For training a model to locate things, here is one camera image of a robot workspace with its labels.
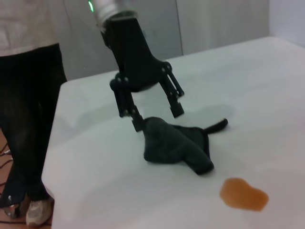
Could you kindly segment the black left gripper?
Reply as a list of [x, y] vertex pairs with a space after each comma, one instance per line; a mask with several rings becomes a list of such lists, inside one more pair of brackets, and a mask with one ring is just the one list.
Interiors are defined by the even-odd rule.
[[169, 62], [156, 59], [136, 18], [109, 21], [103, 35], [112, 50], [119, 73], [110, 81], [119, 117], [131, 117], [136, 132], [144, 128], [144, 120], [134, 104], [132, 92], [144, 91], [159, 83], [164, 90], [174, 118], [184, 114], [178, 101], [184, 96]]

